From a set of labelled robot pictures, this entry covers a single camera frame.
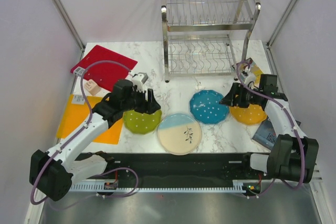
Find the beige and blue leaf plate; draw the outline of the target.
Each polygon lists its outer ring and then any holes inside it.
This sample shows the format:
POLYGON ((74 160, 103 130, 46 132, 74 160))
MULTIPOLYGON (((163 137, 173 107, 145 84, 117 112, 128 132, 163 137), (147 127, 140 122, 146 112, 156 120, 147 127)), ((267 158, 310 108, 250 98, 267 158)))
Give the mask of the beige and blue leaf plate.
POLYGON ((202 130, 191 116, 175 113, 165 117, 159 124, 157 138, 167 152, 173 155, 186 155, 200 145, 202 130))

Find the blue polka dot plate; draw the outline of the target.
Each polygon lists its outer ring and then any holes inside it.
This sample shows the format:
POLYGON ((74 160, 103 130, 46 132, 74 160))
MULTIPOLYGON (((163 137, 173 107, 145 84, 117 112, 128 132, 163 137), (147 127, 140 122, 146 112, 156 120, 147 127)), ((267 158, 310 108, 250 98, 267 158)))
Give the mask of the blue polka dot plate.
POLYGON ((195 93, 189 108, 193 117, 203 124, 217 124, 229 115, 229 108, 219 102, 224 96, 215 90, 201 90, 195 93))

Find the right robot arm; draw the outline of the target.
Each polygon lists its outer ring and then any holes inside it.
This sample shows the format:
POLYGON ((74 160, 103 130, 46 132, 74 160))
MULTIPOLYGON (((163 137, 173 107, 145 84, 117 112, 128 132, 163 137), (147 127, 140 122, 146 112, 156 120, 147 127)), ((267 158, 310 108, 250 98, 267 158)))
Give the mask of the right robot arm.
POLYGON ((301 185, 311 181, 319 144, 300 129, 287 96, 278 90, 276 75, 262 74, 258 89, 234 82, 220 104, 239 108, 259 105, 273 125, 277 137, 274 146, 269 154, 249 154, 249 160, 240 166, 245 178, 254 178, 261 171, 283 182, 301 185))

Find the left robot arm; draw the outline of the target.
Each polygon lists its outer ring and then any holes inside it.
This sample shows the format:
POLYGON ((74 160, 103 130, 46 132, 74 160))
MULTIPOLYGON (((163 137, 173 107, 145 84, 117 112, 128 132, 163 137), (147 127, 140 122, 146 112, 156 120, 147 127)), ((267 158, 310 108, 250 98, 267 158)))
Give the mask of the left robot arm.
POLYGON ((127 111, 153 114, 161 106, 155 99, 153 89, 143 90, 141 81, 122 79, 115 83, 112 92, 89 109, 89 115, 65 139, 49 150, 37 150, 30 160, 29 182, 53 201, 62 199, 72 185, 87 178, 101 175, 111 178, 115 165, 104 152, 98 152, 81 161, 77 157, 98 136, 110 129, 127 111))

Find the yellow polka dot plate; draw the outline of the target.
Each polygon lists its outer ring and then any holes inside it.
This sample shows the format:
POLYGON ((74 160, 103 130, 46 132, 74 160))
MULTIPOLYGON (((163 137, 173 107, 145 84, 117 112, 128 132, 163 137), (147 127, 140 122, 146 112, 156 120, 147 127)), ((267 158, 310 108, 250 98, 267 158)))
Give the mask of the yellow polka dot plate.
POLYGON ((231 106, 229 111, 236 121, 245 125, 260 124, 267 118, 266 113, 259 105, 250 104, 248 108, 231 106))

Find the green polka dot plate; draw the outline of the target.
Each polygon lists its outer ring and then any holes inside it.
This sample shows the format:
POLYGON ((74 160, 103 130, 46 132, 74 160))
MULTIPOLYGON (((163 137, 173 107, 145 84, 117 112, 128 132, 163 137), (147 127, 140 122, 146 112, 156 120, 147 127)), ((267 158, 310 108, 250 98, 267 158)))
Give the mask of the green polka dot plate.
POLYGON ((123 115, 125 128, 133 134, 148 134, 154 131, 161 122, 162 111, 153 114, 126 111, 123 115))

